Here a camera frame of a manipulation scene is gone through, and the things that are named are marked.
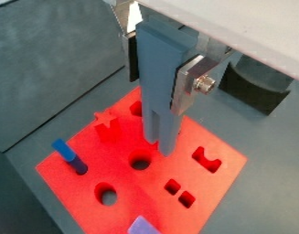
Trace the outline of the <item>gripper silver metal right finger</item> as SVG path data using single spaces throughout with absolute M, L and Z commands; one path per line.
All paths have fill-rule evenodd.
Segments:
M 233 50 L 215 38 L 201 33 L 197 38 L 194 56 L 178 67 L 171 112 L 181 115 L 193 106 L 198 92 L 209 94 L 217 81 L 209 76 L 209 72 L 231 55 Z

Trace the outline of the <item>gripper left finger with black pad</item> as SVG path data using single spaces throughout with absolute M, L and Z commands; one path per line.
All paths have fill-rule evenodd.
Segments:
M 124 67 L 131 82 L 138 80 L 138 55 L 135 26 L 143 20 L 136 0 L 103 0 L 111 8 L 120 28 L 122 49 L 124 53 Z

